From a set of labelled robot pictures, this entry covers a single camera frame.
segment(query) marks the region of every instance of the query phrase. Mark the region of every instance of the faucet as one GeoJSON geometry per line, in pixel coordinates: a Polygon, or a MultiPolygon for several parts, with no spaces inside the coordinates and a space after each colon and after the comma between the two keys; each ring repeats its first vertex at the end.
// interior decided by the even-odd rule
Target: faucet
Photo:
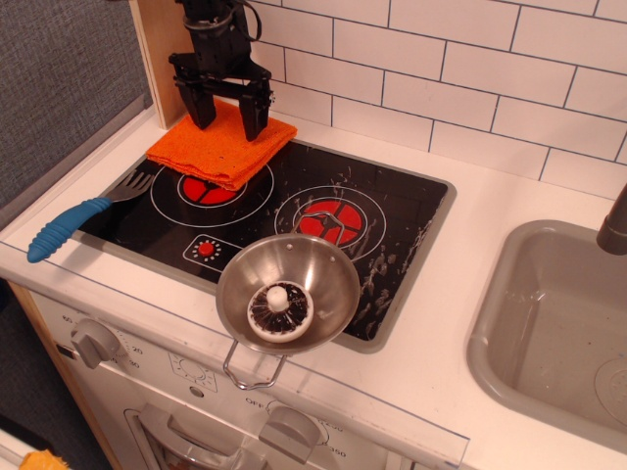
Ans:
{"type": "Polygon", "coordinates": [[[613,255],[627,255],[627,184],[603,221],[597,244],[613,255]]]}

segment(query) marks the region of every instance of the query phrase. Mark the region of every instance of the gray sink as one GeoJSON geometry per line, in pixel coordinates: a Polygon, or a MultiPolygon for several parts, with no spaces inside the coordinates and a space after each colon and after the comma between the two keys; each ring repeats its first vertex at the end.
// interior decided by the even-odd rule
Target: gray sink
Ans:
{"type": "Polygon", "coordinates": [[[499,403],[627,453],[627,257],[554,220],[507,238],[468,344],[499,403]]]}

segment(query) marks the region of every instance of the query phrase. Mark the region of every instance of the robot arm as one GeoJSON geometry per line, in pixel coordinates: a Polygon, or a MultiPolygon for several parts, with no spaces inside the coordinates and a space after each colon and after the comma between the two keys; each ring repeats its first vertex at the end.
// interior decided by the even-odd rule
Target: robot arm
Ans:
{"type": "Polygon", "coordinates": [[[175,84],[194,123],[206,128],[216,118],[214,95],[236,99],[246,139],[255,140],[267,126],[272,91],[271,73],[251,58],[251,42],[259,40],[262,24],[246,0],[175,0],[185,10],[183,23],[189,31],[194,53],[172,54],[175,84]],[[256,37],[248,31],[244,8],[257,19],[256,37]],[[240,85],[225,81],[237,78],[240,85]]]}

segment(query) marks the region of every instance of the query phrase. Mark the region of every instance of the toy stove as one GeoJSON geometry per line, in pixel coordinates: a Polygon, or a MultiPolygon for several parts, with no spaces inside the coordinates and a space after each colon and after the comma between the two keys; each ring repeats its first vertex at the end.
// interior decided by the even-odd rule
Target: toy stove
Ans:
{"type": "Polygon", "coordinates": [[[347,254],[362,282],[339,340],[362,352],[384,342],[426,257],[425,236],[442,223],[445,196],[453,197],[445,182],[296,142],[237,192],[147,160],[136,169],[156,175],[151,190],[86,222],[83,243],[214,292],[228,262],[251,243],[290,231],[323,237],[347,254]],[[341,239],[331,217],[302,217],[307,212],[332,213],[344,224],[341,239]]]}

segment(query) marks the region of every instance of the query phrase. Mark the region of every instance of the printed number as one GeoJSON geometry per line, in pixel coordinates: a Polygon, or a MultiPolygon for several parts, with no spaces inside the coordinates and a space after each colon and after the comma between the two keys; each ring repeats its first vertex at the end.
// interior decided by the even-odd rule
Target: printed number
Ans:
{"type": "Polygon", "coordinates": [[[342,457],[342,458],[346,458],[346,452],[344,450],[340,450],[339,448],[335,448],[334,446],[330,446],[329,444],[325,443],[325,446],[329,447],[329,450],[331,450],[332,453],[342,457]]]}

